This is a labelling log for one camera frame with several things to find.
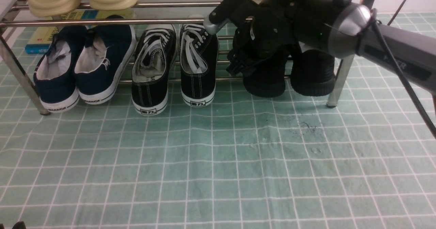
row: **navy blue sneaker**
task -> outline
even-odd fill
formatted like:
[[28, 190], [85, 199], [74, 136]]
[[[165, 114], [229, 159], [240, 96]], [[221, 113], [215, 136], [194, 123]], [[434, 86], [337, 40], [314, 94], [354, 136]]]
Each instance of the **navy blue sneaker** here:
[[[108, 18], [123, 18], [111, 15]], [[74, 69], [79, 95], [90, 105], [110, 100], [135, 50], [133, 26], [96, 26], [86, 33], [84, 49]]]
[[64, 27], [53, 35], [48, 52], [33, 74], [42, 105], [50, 112], [64, 112], [79, 100], [72, 71], [84, 46], [86, 27]]

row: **black cable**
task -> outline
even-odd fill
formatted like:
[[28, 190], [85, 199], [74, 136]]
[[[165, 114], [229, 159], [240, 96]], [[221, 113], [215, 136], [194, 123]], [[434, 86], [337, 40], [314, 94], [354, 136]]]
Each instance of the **black cable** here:
[[[377, 15], [377, 10], [372, 10], [373, 17]], [[427, 127], [430, 129], [430, 132], [433, 134], [433, 137], [436, 139], [436, 126], [433, 124], [432, 120], [428, 116], [427, 112], [425, 111], [424, 107], [422, 106], [421, 102], [419, 101], [418, 97], [416, 96], [415, 91], [413, 91], [413, 88], [410, 86], [409, 81], [406, 79], [405, 75], [403, 74], [403, 71], [400, 69], [400, 66], [397, 63], [397, 60], [395, 59], [394, 55], [392, 54], [391, 49], [389, 49], [388, 44], [386, 43], [385, 38], [382, 35], [382, 32], [380, 31], [380, 28], [378, 27], [377, 22], [372, 23], [372, 30], [375, 32], [375, 35], [377, 35], [377, 39], [380, 42], [381, 47], [383, 48], [386, 56], [391, 62], [391, 65], [394, 67], [395, 72], [398, 75], [398, 78], [400, 79], [401, 83], [403, 84], [404, 88], [406, 89], [408, 95], [410, 96], [413, 104], [415, 105], [416, 109], [418, 110], [419, 114], [421, 115], [422, 119], [424, 120]]]

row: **black canvas sneaker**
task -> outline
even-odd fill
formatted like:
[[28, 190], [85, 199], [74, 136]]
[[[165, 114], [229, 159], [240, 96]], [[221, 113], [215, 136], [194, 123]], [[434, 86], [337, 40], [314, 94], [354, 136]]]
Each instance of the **black canvas sneaker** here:
[[132, 70], [132, 100], [142, 115], [156, 115], [168, 104], [168, 74], [178, 51], [173, 25], [149, 25], [142, 34]]
[[182, 25], [180, 34], [183, 100], [192, 107], [209, 105], [215, 96], [218, 38], [198, 24]]

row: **green tiled floor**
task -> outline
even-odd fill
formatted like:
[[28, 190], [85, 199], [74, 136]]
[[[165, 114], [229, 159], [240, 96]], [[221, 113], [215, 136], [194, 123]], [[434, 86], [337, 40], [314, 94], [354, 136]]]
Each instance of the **green tiled floor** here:
[[[394, 26], [436, 37], [436, 14], [400, 14]], [[23, 48], [33, 30], [13, 48], [29, 74], [39, 59]], [[430, 95], [416, 91], [435, 120]], [[253, 97], [240, 81], [219, 81], [205, 108], [185, 105], [178, 83], [169, 98], [164, 113], [141, 117], [120, 86], [104, 105], [42, 117], [1, 63], [0, 223], [435, 228], [436, 141], [397, 77], [362, 58], [335, 109], [289, 83], [273, 100]]]

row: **sneaker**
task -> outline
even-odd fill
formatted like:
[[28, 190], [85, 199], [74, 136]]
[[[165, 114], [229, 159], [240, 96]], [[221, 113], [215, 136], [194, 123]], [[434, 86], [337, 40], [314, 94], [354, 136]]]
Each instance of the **sneaker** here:
[[215, 96], [215, 69], [219, 43], [202, 25], [185, 24], [180, 30], [181, 89], [185, 103], [202, 107]]
[[168, 74], [176, 59], [173, 25], [149, 25], [135, 51], [132, 70], [132, 101], [139, 114], [156, 115], [168, 104]]
[[53, 41], [33, 74], [42, 105], [50, 112], [64, 112], [79, 100], [72, 71], [84, 46], [86, 27], [64, 27]]
[[279, 97], [285, 92], [285, 68], [289, 53], [285, 47], [262, 61], [249, 76], [243, 74], [246, 90], [257, 97]]
[[[123, 17], [111, 15], [108, 18]], [[113, 97], [135, 46], [133, 26], [106, 25], [88, 30], [84, 49], [74, 69], [83, 101], [98, 105]]]

